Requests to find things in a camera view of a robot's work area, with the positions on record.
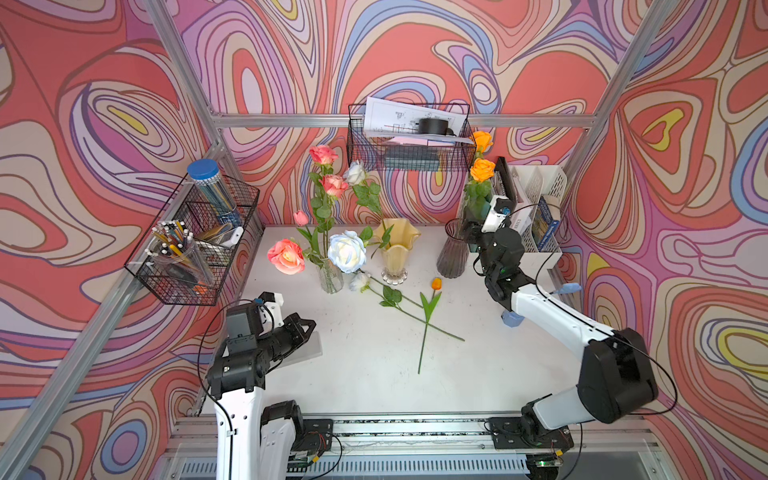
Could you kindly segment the small orange tulip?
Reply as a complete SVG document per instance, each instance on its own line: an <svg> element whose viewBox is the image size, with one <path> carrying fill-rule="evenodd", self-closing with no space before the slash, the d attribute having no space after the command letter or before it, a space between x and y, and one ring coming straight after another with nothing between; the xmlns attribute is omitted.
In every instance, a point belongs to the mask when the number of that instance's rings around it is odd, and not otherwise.
<svg viewBox="0 0 768 480"><path fill-rule="evenodd" d="M429 333L429 329L431 327L431 318L432 318L434 310L436 309L436 307L437 307L437 305L439 303L440 297L441 297L442 279L440 277L435 277L432 280L432 282L431 282L431 289L432 289L432 293L431 293L430 297L427 297L425 294L421 294L420 295L421 303L422 303L422 308L423 308L423 312L424 312L425 326L424 326L424 331L423 331L423 335L422 335L420 354L419 354L419 363L418 363L418 367L417 367L417 373L418 374L421 373L422 362L423 362L423 357L424 357L424 351L425 351L425 346L426 346L426 339L427 339L427 335Z"/></svg>

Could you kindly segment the pink rose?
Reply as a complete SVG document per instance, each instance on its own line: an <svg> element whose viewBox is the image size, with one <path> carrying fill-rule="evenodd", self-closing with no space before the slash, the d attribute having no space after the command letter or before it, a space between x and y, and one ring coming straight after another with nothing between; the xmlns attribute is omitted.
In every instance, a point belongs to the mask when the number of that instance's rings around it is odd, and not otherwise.
<svg viewBox="0 0 768 480"><path fill-rule="evenodd" d="M302 247L293 239L276 242L267 251L268 261L285 275L302 273L308 264L320 266L323 257L311 247Z"/></svg>
<svg viewBox="0 0 768 480"><path fill-rule="evenodd" d="M309 154L321 177L334 173L333 165L338 155L332 148L327 145L312 146Z"/></svg>
<svg viewBox="0 0 768 480"><path fill-rule="evenodd" d="M341 199L343 194L349 188L348 183L342 176L329 174L322 177L321 185L323 188L323 198L321 207L317 210L318 216L322 219L320 224L322 230L321 253L327 255L329 248L329 231L333 226L334 204Z"/></svg>

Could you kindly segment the orange rose tall stem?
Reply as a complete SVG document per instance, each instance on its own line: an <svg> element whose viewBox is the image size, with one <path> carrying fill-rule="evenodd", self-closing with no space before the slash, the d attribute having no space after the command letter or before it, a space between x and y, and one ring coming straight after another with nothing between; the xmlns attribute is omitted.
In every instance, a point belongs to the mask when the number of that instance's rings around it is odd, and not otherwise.
<svg viewBox="0 0 768 480"><path fill-rule="evenodd" d="M485 157L485 154L493 146L492 135L485 131L474 131L472 133L472 140L475 143L475 159L481 159Z"/></svg>

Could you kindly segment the white rose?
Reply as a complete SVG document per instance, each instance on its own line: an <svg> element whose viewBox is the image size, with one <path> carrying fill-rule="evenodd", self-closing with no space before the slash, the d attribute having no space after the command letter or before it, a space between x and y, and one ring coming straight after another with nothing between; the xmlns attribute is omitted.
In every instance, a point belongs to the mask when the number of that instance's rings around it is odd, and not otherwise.
<svg viewBox="0 0 768 480"><path fill-rule="evenodd" d="M352 162L343 174L344 181L352 189L356 204L370 210L376 218L377 227L383 220L381 207L381 186L371 179L360 161Z"/></svg>
<svg viewBox="0 0 768 480"><path fill-rule="evenodd" d="M352 274L361 270L378 250L390 246L388 230L379 236L371 227L365 227L360 232L345 230L329 237L327 258L342 273Z"/></svg>
<svg viewBox="0 0 768 480"><path fill-rule="evenodd" d="M406 296L400 289L395 288L391 285L388 285L383 281L377 280L371 275L369 275L368 273L363 271L358 271L353 276L350 282L350 289L358 293L365 293L365 292L371 293L377 297L377 302L381 307L393 309L403 314L404 316L412 320L415 320L418 323L425 326L424 312L423 312L421 298L420 298L420 295L424 293L420 293L418 295L418 299L413 299L409 296ZM460 342L464 342L464 339L462 337L456 334L450 333L449 331L441 327L436 326L432 322L432 318L431 318L431 327L429 330L439 332L449 338L452 338Z"/></svg>

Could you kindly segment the small pink rosebud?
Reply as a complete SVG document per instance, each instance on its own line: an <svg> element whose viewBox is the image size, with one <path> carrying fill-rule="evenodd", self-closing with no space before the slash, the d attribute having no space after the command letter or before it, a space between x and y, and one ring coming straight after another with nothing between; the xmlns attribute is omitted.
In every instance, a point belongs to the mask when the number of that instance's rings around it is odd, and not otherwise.
<svg viewBox="0 0 768 480"><path fill-rule="evenodd" d="M319 246L318 233L310 226L309 216L303 211L296 211L294 222L299 234L309 242L311 248L316 249Z"/></svg>

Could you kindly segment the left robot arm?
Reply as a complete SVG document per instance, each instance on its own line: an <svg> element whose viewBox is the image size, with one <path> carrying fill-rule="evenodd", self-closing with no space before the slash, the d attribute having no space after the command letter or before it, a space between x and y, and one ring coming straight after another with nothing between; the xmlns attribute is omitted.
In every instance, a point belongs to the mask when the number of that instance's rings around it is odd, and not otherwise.
<svg viewBox="0 0 768 480"><path fill-rule="evenodd" d="M228 309L226 338L210 366L216 407L218 479L285 479L293 444L304 432L293 400L268 406L266 377L309 342L316 322L299 314L282 323L263 300Z"/></svg>

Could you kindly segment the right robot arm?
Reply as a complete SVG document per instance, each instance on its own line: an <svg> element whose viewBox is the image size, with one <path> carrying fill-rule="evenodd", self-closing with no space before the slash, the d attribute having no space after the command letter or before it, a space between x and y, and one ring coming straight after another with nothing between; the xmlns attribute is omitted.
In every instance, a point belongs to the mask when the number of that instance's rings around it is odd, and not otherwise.
<svg viewBox="0 0 768 480"><path fill-rule="evenodd" d="M580 362L575 386L522 408L521 424L530 437L577 423L611 424L658 398L642 335L601 325L547 294L520 266L524 249L517 231L483 232L478 223L465 221L461 234L477 247L479 275L490 297L513 317L533 321Z"/></svg>

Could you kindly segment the purple ribbed glass vase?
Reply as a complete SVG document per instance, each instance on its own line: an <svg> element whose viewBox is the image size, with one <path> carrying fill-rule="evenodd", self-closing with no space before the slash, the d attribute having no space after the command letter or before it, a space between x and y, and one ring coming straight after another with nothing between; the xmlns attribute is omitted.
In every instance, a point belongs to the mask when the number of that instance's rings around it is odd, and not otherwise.
<svg viewBox="0 0 768 480"><path fill-rule="evenodd" d="M461 219L453 219L445 225L447 235L437 260L438 273L447 278L460 277L469 256L469 234Z"/></svg>

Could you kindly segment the black white magazine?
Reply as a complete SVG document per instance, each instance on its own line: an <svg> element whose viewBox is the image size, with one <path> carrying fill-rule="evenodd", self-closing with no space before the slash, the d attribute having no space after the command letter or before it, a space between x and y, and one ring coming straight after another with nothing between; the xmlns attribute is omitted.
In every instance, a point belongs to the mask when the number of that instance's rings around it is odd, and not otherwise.
<svg viewBox="0 0 768 480"><path fill-rule="evenodd" d="M506 159L498 156L495 161L494 175L491 180L494 195L503 196L511 201L512 207L518 204L516 189Z"/></svg>

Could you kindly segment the yellow ruffled vase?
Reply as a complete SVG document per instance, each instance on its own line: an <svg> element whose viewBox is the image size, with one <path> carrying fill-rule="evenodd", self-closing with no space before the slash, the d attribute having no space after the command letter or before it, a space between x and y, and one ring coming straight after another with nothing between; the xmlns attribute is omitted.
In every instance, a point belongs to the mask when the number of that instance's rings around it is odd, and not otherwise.
<svg viewBox="0 0 768 480"><path fill-rule="evenodd" d="M400 285L407 279L406 262L421 232L406 218L385 218L374 230L383 253L382 278L386 284Z"/></svg>

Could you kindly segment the clear glass vase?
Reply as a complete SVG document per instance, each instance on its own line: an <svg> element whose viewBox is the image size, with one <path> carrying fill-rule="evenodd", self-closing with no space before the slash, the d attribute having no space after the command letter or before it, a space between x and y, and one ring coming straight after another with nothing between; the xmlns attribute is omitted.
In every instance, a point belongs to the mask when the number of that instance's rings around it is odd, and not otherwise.
<svg viewBox="0 0 768 480"><path fill-rule="evenodd" d="M323 259L318 267L321 289L328 294L339 293L344 287L342 271L330 259Z"/></svg>

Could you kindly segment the cup of pencils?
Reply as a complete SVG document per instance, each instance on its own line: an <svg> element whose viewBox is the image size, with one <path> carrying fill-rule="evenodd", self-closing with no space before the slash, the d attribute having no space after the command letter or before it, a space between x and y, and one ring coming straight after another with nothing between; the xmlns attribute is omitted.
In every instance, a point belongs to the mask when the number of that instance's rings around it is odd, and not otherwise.
<svg viewBox="0 0 768 480"><path fill-rule="evenodd" d="M150 229L145 253L149 261L169 276L192 286L210 286L213 274L194 234L181 220L159 221Z"/></svg>

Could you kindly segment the black tape roll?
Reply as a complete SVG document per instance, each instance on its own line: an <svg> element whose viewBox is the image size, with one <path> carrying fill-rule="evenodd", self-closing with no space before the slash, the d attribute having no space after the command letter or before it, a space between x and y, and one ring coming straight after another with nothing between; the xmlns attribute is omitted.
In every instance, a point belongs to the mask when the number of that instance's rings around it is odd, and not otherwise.
<svg viewBox="0 0 768 480"><path fill-rule="evenodd" d="M450 121L442 118L421 118L417 123L419 135L454 136Z"/></svg>

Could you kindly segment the white papers in basket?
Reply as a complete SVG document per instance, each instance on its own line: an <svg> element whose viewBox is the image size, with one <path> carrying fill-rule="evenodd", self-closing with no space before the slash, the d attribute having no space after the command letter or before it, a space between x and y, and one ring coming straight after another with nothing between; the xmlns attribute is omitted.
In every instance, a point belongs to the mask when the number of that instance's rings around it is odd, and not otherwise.
<svg viewBox="0 0 768 480"><path fill-rule="evenodd" d="M421 118L435 117L450 121L454 136L419 135L417 123ZM466 114L393 102L375 97L366 99L363 132L368 137L414 138L427 142L473 144L470 134L464 133Z"/></svg>

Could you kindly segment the blue lid pencil jar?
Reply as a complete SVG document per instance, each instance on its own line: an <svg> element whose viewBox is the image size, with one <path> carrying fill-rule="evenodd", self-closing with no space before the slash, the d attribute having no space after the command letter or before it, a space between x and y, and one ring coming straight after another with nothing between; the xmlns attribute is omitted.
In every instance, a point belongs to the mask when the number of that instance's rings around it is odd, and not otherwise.
<svg viewBox="0 0 768 480"><path fill-rule="evenodd" d="M240 227L242 219L237 204L224 182L219 165L213 159L200 159L187 167L187 174L208 200L220 224Z"/></svg>

